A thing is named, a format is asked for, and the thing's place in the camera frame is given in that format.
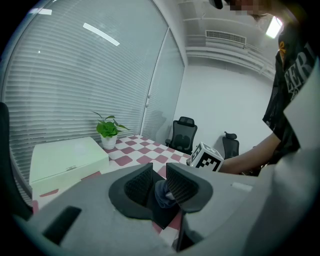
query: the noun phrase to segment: red and white checkered pattern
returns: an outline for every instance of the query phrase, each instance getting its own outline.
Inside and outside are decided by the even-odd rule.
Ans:
[[[113,172],[121,168],[153,163],[153,170],[166,178],[166,163],[182,163],[186,164],[186,160],[190,155],[181,153],[172,148],[154,142],[151,139],[144,138],[140,135],[128,136],[117,139],[114,149],[104,149],[109,155],[108,172]],[[89,179],[103,173],[99,171],[81,180]],[[43,206],[61,195],[69,187],[55,189],[49,193],[37,194],[32,192],[33,212],[36,213]],[[179,212],[172,222],[162,230],[157,224],[153,223],[153,227],[169,245],[178,237],[180,228],[181,213]]]

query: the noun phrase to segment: green plant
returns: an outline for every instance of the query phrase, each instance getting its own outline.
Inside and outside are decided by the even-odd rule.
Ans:
[[[98,120],[99,123],[96,126],[96,131],[102,135],[102,137],[110,137],[118,135],[118,133],[121,133],[122,130],[119,130],[119,128],[124,128],[127,130],[127,127],[123,126],[122,124],[118,124],[115,120],[114,115],[110,115],[106,118],[103,118],[99,113],[92,111],[93,113],[97,114],[99,117],[101,117],[101,120]]]

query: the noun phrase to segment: white flower pot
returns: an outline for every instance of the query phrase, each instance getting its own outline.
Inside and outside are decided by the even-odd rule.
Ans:
[[[106,150],[112,150],[115,145],[116,145],[116,141],[117,141],[117,137],[118,135],[116,136],[113,136],[113,137],[103,137],[101,134],[100,134],[100,137],[101,137],[101,142],[102,142],[102,147]]]

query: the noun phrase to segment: ceiling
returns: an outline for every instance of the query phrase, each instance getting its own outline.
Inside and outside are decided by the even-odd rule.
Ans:
[[[186,46],[205,46],[205,30],[223,31],[246,37],[247,44],[263,52],[274,62],[278,51],[278,37],[270,38],[266,31],[272,16],[255,21],[245,13],[236,13],[228,5],[219,10],[209,0],[175,0],[181,11],[186,28]]]

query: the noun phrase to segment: ceiling light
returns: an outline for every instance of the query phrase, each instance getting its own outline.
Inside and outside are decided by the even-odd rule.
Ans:
[[[32,8],[29,11],[29,14],[44,14],[44,15],[51,15],[52,14],[52,10],[50,9],[41,9],[41,8]]]
[[[84,23],[83,27],[87,30],[90,30],[91,32],[99,35],[100,37],[108,40],[110,43],[114,44],[115,46],[120,45],[120,43],[117,40],[114,40],[111,36],[107,35],[106,33],[102,32],[101,30],[97,29],[94,26],[89,25],[88,23]]]
[[[271,23],[265,34],[271,38],[275,38],[278,35],[281,27],[282,27],[281,20],[273,16]]]

